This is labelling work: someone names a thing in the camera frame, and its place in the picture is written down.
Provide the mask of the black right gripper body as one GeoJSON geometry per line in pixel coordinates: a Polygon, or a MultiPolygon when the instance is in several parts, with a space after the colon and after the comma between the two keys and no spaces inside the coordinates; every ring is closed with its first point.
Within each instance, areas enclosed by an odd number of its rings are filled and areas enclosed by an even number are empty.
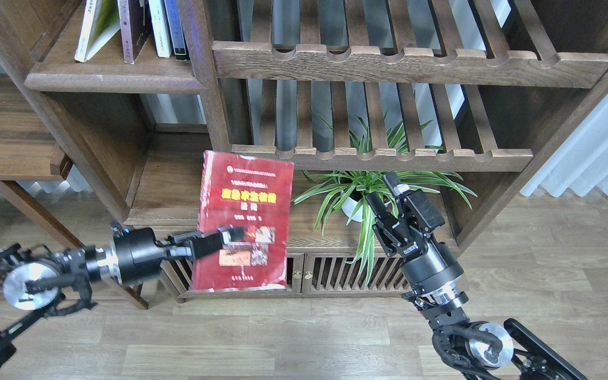
{"type": "Polygon", "coordinates": [[[458,289],[458,280],[464,271],[446,244],[391,214],[375,218],[375,234],[387,257],[401,258],[399,268],[410,286],[403,300],[420,312],[462,311],[468,296],[458,289]]]}

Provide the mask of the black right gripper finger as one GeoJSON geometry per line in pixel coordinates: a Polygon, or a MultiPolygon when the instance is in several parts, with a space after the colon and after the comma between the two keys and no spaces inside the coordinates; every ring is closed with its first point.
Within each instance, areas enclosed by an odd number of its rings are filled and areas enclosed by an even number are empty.
{"type": "Polygon", "coordinates": [[[382,235],[386,238],[414,238],[417,234],[431,238],[445,224],[443,216],[420,189],[412,189],[396,172],[382,176],[390,199],[384,206],[382,235]]]}
{"type": "Polygon", "coordinates": [[[365,195],[365,200],[374,214],[374,230],[380,235],[395,235],[394,226],[397,219],[391,214],[387,206],[382,202],[378,193],[365,195]]]}

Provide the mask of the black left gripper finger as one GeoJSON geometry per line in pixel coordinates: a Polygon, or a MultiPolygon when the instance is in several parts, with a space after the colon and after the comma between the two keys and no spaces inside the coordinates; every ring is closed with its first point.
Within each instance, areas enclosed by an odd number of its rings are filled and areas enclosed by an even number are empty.
{"type": "Polygon", "coordinates": [[[197,260],[221,250],[225,245],[243,241],[243,226],[220,227],[209,232],[193,231],[188,240],[188,258],[197,260]]]}

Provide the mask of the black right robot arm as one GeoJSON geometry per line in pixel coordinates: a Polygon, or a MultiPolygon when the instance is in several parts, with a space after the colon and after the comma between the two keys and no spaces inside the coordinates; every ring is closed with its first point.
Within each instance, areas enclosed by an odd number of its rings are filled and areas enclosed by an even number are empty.
{"type": "Polygon", "coordinates": [[[367,196],[375,235],[387,257],[400,255],[410,285],[402,296],[429,322],[440,359],[466,379],[493,379],[492,371],[515,365],[521,379],[584,379],[567,360],[514,318],[502,325],[471,321],[463,310],[468,296],[457,283],[464,271],[446,244],[434,237],[445,221],[420,189],[396,172],[383,176],[395,201],[388,208],[376,193],[367,196]]]}

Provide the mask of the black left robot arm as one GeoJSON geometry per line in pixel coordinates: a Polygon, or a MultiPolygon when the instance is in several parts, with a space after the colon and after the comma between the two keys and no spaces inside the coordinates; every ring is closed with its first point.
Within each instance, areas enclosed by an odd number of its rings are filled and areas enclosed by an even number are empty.
{"type": "Polygon", "coordinates": [[[0,368],[15,354],[14,339],[39,319],[94,308],[92,283],[110,279],[121,287],[134,286],[154,278],[164,261],[196,261],[244,238],[244,228],[231,225],[207,232],[183,232],[162,241],[149,227],[124,229],[113,222],[111,229],[112,240],[103,247],[90,245],[33,255],[15,243],[0,250],[3,295],[10,305],[27,312],[0,330],[0,368]]]}

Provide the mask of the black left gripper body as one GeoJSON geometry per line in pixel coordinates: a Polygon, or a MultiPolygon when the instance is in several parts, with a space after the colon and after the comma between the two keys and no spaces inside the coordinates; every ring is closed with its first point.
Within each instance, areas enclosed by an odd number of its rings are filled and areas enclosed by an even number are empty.
{"type": "Polygon", "coordinates": [[[169,235],[164,243],[157,241],[150,227],[126,230],[119,222],[111,222],[113,238],[109,246],[109,276],[121,286],[128,287],[154,279],[163,262],[186,257],[183,242],[191,231],[169,235]]]}

